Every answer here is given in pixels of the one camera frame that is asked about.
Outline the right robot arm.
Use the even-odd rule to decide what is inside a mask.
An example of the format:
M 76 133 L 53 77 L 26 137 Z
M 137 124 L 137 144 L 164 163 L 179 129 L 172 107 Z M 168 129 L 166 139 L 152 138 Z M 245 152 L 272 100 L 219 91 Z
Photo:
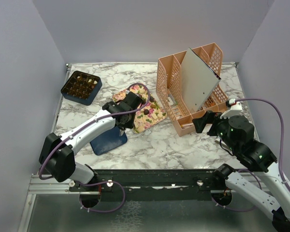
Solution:
M 227 164 L 215 170 L 213 185 L 228 187 L 254 204 L 272 221 L 278 232 L 290 232 L 290 189 L 279 172 L 276 156 L 268 146 L 254 139 L 254 126 L 245 116 L 222 118 L 221 113 L 207 111 L 201 118 L 192 120 L 197 133 L 211 124 L 209 136 L 219 137 L 236 159 L 266 185 L 267 194 L 245 180 Z

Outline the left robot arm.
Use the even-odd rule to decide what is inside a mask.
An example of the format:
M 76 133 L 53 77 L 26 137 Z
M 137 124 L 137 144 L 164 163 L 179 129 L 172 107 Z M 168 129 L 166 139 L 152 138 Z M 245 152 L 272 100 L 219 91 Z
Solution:
M 70 179 L 79 182 L 85 190 L 93 190 L 97 185 L 94 172 L 87 166 L 77 163 L 74 156 L 88 143 L 103 133 L 118 127 L 131 129 L 135 113 L 139 110 L 142 98 L 133 92 L 118 103 L 106 103 L 92 118 L 80 126 L 61 135 L 49 134 L 44 141 L 39 157 L 41 164 L 39 178 L 47 171 L 59 183 Z

